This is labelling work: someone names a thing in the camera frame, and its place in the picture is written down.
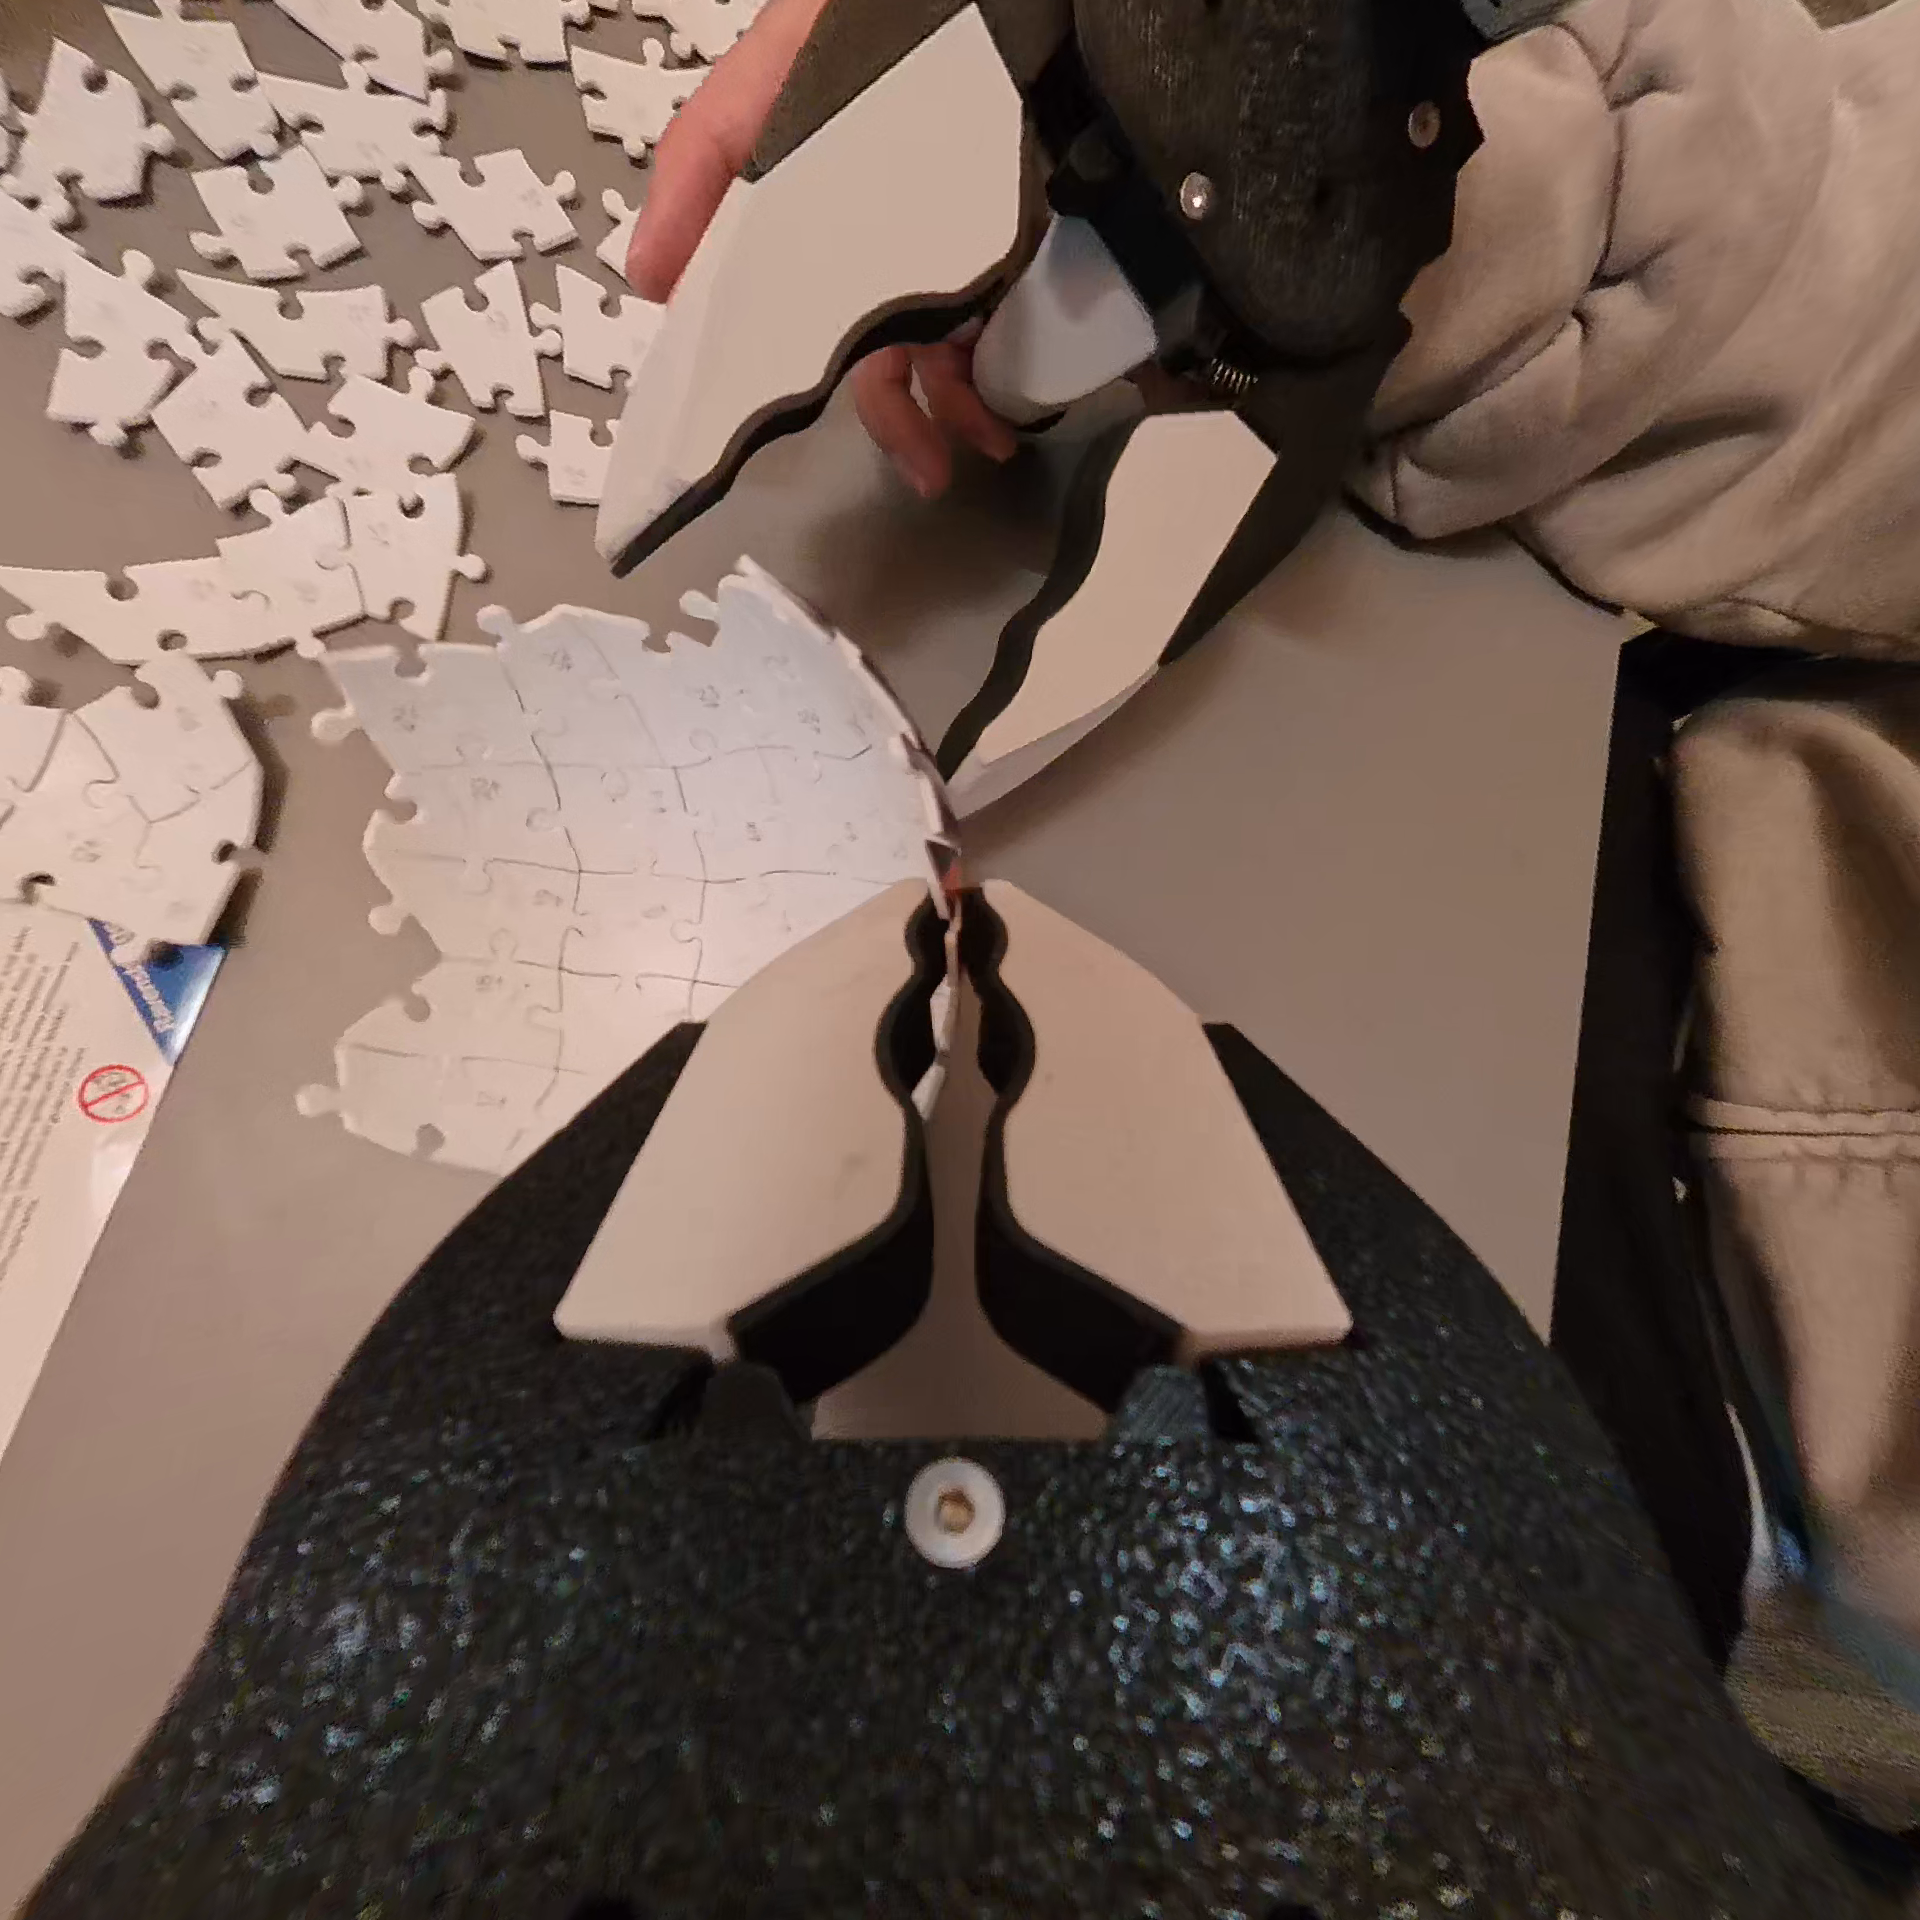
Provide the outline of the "partly built puzzle ball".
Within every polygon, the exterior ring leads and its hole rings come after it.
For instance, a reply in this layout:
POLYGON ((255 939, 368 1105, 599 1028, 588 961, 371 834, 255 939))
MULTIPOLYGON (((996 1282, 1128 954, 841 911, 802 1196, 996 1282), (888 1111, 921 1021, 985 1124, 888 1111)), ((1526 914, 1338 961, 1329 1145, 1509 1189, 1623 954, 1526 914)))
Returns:
POLYGON ((508 1175, 683 1022, 899 881, 948 908, 958 821, 863 649, 751 556, 662 641, 489 606, 483 641, 323 659, 311 732, 389 765, 381 934, 438 961, 358 1018, 303 1116, 508 1175))

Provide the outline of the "pile of white puzzle pieces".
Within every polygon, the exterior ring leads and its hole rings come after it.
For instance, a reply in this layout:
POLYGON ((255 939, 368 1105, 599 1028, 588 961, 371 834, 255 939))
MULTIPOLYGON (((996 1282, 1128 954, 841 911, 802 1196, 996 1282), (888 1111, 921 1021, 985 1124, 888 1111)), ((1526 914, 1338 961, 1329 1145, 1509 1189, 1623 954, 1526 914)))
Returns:
POLYGON ((55 38, 22 115, 2 99, 2 318, 59 299, 65 346, 45 415, 122 448, 159 402, 236 344, 236 398, 203 438, 173 438, 205 491, 231 506, 255 488, 286 495, 298 454, 266 402, 266 375, 376 384, 413 328, 373 282, 303 288, 362 254, 352 218, 373 182, 425 231, 452 231, 468 258, 505 268, 525 251, 578 241, 572 178, 542 182, 521 152, 445 155, 458 61, 562 66, 588 131, 646 159, 709 66, 761 2, 281 2, 325 48, 336 84, 266 72, 222 2, 102 2, 142 84, 55 38), (176 155, 168 112, 215 164, 188 182, 203 225, 195 258, 233 276, 118 266, 78 242, 88 205, 149 201, 155 164, 176 155))

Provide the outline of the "joined white puzzle segment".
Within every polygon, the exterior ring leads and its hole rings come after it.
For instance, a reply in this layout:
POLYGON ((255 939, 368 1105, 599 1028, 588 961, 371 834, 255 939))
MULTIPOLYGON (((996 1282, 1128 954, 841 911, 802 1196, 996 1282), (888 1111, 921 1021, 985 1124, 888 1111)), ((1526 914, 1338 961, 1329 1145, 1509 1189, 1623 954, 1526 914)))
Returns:
POLYGON ((243 681, 159 655, 62 709, 2 668, 2 906, 106 929, 118 962, 205 945, 255 851, 266 772, 243 681))

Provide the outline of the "person's beige trousers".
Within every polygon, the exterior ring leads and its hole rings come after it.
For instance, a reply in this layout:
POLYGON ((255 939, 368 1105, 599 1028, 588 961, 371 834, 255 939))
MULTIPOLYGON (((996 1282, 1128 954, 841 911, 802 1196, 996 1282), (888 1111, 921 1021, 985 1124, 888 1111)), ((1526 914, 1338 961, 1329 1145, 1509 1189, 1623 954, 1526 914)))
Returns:
POLYGON ((1801 666, 1668 756, 1703 1256, 1762 1494, 1736 1696, 1916 1825, 1916 668, 1801 666))

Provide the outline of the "person's right forearm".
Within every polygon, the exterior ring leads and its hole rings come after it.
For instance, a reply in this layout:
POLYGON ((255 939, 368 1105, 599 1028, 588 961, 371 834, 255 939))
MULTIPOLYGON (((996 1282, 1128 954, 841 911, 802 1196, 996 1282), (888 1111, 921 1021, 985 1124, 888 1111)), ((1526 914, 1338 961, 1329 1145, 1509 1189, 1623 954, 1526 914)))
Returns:
POLYGON ((1916 5, 1566 2, 1468 84, 1356 504, 1686 638, 1913 664, 1916 5))

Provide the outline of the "tapered white puzzle strip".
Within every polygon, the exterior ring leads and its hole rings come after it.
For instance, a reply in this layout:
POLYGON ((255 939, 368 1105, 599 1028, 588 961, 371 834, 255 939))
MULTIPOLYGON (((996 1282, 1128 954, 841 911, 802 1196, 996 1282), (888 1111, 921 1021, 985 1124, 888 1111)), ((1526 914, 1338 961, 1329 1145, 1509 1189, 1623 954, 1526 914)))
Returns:
POLYGON ((465 545, 465 498, 448 474, 411 495, 371 488, 286 508, 258 491, 252 504, 269 521, 201 561, 132 564, 119 575, 2 566, 5 634, 78 641, 118 666, 162 655, 321 658, 329 634, 365 618, 438 641, 455 584, 489 576, 465 545))

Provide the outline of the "white instruction sheet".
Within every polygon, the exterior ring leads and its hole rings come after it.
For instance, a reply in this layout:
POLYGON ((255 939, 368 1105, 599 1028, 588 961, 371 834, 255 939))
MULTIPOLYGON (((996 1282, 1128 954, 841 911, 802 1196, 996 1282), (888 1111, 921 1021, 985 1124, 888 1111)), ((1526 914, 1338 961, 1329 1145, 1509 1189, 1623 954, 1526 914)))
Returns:
POLYGON ((113 929, 2 906, 2 1445, 221 974, 221 945, 113 961, 113 929))

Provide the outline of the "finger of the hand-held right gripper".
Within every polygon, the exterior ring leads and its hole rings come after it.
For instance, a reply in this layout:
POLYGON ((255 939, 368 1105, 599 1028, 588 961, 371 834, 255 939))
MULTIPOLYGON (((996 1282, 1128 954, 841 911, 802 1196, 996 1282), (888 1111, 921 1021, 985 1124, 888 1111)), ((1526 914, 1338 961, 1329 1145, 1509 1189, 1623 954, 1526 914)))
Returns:
POLYGON ((982 315, 1029 251, 1046 9, 826 2, 628 381, 593 545, 631 575, 855 362, 982 315))
POLYGON ((1039 591, 1003 625, 936 765, 972 816, 1061 759, 1303 541, 1326 471, 1232 411, 1141 415, 1068 485, 1039 591))

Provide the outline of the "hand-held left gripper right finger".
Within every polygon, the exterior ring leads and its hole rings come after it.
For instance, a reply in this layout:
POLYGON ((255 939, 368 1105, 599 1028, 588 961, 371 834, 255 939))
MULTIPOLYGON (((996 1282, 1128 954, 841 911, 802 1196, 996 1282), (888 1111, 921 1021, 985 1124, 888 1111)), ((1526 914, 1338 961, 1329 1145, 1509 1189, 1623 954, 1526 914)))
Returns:
POLYGON ((973 1282, 1001 1341, 1116 1414, 1141 1374, 1323 1351, 1352 1308, 1199 1015, 1021 886, 962 906, 993 1091, 973 1282))

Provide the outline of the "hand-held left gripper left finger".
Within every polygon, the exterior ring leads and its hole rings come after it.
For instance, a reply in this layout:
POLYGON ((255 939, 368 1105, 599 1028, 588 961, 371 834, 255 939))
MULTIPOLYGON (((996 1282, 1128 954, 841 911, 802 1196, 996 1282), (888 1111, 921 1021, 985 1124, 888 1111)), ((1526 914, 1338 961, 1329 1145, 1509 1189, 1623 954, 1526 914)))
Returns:
POLYGON ((555 1308, 578 1342, 772 1372, 796 1405, 888 1354, 933 1278, 948 901, 896 881, 738 985, 555 1308))

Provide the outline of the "person's right hand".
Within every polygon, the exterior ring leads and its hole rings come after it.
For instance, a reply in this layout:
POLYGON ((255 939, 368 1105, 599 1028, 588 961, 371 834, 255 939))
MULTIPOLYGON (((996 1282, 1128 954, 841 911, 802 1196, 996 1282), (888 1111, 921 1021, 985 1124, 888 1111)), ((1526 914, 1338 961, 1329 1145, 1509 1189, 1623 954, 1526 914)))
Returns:
MULTIPOLYGON (((628 241, 636 296, 672 296, 819 12, 822 2, 765 2, 669 122, 628 241)), ((1018 432, 973 388, 965 341, 881 349, 855 362, 846 386, 869 441, 922 498, 948 488, 958 445, 991 462, 1021 452, 1018 432)))

